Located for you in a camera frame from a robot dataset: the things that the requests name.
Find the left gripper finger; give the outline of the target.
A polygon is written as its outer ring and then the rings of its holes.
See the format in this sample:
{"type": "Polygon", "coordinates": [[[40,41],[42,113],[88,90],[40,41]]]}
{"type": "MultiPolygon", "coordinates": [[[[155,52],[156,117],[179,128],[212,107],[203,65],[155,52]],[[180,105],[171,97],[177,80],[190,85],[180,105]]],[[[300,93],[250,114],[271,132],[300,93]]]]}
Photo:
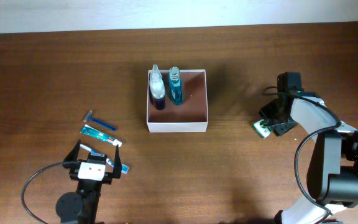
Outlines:
{"type": "Polygon", "coordinates": [[[114,155],[113,178],[120,179],[122,174],[122,162],[119,156],[119,146],[116,146],[114,155]]]}
{"type": "Polygon", "coordinates": [[[63,160],[63,168],[75,168],[78,165],[78,153],[80,150],[81,140],[79,139],[74,148],[67,154],[63,160]]]}

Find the blue white toothbrush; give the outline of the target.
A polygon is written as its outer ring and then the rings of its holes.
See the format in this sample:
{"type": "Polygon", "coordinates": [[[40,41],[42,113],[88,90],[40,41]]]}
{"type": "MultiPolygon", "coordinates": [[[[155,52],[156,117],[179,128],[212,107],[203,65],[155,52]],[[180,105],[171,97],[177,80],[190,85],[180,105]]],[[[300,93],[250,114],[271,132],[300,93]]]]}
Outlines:
{"type": "MultiPolygon", "coordinates": [[[[80,144],[80,147],[81,147],[82,149],[84,149],[84,150],[90,152],[90,153],[98,153],[96,150],[94,150],[94,149],[92,149],[92,148],[90,148],[89,146],[86,146],[86,145],[84,145],[84,144],[80,144]]],[[[110,158],[107,158],[107,159],[106,159],[106,162],[107,162],[111,167],[114,167],[113,161],[110,160],[110,158]]],[[[126,174],[126,173],[128,173],[128,171],[129,171],[129,167],[126,166],[125,164],[122,164],[121,172],[122,172],[123,174],[126,174]]]]}

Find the green white soap box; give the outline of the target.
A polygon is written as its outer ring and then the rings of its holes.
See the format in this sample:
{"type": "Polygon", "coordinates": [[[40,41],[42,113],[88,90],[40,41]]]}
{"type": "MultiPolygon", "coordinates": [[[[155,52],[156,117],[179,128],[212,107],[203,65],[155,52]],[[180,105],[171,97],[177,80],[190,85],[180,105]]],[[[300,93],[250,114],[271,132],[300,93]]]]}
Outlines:
{"type": "Polygon", "coordinates": [[[263,139],[267,138],[271,133],[272,129],[266,126],[266,120],[261,119],[253,124],[253,129],[263,139]]]}

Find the green white toothpaste tube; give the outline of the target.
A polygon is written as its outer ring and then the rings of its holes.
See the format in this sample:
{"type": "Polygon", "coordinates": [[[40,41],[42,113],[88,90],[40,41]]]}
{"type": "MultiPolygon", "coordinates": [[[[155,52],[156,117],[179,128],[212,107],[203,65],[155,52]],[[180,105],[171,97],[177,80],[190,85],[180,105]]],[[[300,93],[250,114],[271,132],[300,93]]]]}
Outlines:
{"type": "Polygon", "coordinates": [[[89,125],[84,125],[81,130],[80,130],[81,134],[85,134],[87,136],[91,136],[95,139],[99,139],[102,142],[106,142],[108,144],[111,144],[113,146],[118,146],[121,147],[122,146],[122,142],[116,138],[113,138],[111,136],[109,136],[106,133],[103,133],[101,131],[98,131],[97,129],[92,128],[89,125]]]}

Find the clear foam pump bottle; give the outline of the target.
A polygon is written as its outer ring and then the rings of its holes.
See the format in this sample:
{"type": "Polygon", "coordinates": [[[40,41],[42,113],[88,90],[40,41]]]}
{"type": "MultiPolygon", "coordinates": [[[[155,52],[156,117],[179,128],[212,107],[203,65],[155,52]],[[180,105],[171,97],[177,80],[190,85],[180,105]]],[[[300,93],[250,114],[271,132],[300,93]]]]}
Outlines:
{"type": "Polygon", "coordinates": [[[152,66],[152,71],[149,76],[149,88],[155,108],[157,110],[163,110],[165,108],[165,85],[157,64],[152,66]]]}

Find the blue mouthwash bottle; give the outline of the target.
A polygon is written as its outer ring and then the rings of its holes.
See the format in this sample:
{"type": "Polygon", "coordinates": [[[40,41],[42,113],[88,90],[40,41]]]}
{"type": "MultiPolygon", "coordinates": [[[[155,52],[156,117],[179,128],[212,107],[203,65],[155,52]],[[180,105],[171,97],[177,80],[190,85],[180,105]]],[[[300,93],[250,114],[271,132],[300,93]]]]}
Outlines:
{"type": "Polygon", "coordinates": [[[181,105],[183,103],[183,88],[180,75],[180,69],[178,67],[172,67],[169,69],[169,85],[170,85],[170,98],[175,105],[181,105]]]}

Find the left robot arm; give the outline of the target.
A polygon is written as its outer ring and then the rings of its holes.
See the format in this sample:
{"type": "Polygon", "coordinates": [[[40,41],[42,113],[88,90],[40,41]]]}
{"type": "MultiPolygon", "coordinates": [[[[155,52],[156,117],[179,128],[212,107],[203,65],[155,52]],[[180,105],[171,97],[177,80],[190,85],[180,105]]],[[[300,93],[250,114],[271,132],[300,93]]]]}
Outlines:
{"type": "Polygon", "coordinates": [[[102,186],[110,185],[122,174],[119,146],[115,148],[111,172],[106,170],[109,158],[105,154],[91,151],[86,160],[79,159],[81,146],[81,141],[77,141],[63,160],[62,167],[69,170],[70,179],[77,182],[77,188],[63,194],[56,202],[55,211],[61,223],[94,223],[102,186]]]}

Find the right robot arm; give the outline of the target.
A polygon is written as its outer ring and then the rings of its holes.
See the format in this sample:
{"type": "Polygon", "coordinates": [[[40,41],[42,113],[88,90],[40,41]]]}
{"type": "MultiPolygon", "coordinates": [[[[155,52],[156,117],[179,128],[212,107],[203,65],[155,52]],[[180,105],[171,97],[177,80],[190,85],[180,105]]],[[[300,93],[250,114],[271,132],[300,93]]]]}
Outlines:
{"type": "Polygon", "coordinates": [[[262,138],[282,136],[300,125],[307,136],[294,157],[302,196],[279,211],[279,224],[327,223],[335,213],[358,205],[358,130],[326,107],[315,92],[304,91],[298,72],[277,77],[275,99],[259,110],[253,128],[262,138]]]}

